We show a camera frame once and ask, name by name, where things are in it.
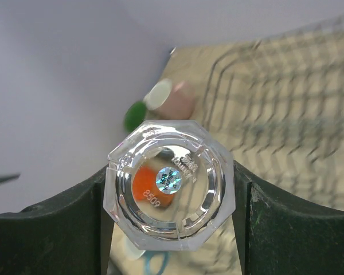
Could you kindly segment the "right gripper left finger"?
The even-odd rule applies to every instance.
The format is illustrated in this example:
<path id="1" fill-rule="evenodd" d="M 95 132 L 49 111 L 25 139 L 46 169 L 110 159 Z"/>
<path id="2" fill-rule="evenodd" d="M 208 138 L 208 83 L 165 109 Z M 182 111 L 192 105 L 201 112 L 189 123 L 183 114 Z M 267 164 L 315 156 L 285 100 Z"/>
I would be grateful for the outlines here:
<path id="1" fill-rule="evenodd" d="M 105 172 L 20 212 L 0 214 L 0 274 L 114 274 Z"/>

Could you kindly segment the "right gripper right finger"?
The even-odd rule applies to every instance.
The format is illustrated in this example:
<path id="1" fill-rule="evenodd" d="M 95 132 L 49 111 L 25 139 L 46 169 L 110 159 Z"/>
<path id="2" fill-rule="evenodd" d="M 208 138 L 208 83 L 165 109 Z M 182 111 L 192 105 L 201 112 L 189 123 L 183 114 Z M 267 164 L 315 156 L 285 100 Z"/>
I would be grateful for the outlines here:
<path id="1" fill-rule="evenodd" d="M 243 274 L 344 274 L 344 211 L 291 194 L 234 162 Z"/>

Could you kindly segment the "clear glass cup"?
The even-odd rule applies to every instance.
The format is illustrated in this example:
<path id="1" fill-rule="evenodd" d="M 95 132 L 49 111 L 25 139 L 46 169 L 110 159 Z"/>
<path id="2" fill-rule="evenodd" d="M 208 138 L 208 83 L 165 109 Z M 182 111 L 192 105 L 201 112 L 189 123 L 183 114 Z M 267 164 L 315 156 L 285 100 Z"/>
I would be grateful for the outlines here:
<path id="1" fill-rule="evenodd" d="M 235 211 L 233 156 L 196 121 L 145 121 L 108 155 L 103 207 L 140 250 L 197 250 Z"/>

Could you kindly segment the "white cat mug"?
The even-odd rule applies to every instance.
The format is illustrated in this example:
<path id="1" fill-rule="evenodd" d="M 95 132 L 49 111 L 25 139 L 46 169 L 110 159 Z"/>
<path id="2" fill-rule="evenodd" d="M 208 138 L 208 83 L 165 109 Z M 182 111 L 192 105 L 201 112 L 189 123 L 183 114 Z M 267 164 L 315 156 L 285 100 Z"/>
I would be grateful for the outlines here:
<path id="1" fill-rule="evenodd" d="M 146 112 L 147 108 L 144 102 L 137 101 L 133 103 L 124 116 L 123 123 L 126 131 L 132 132 L 137 128 L 144 121 Z"/>

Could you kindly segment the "pink mug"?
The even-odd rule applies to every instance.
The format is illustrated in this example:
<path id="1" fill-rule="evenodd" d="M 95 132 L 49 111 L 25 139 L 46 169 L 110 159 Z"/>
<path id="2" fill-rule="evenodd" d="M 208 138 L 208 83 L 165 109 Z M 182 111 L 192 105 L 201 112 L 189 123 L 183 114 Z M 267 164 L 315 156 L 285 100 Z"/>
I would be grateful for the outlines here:
<path id="1" fill-rule="evenodd" d="M 145 95 L 143 102 L 149 111 L 161 119 L 188 120 L 196 106 L 196 94 L 188 82 L 174 84 L 164 78 Z"/>

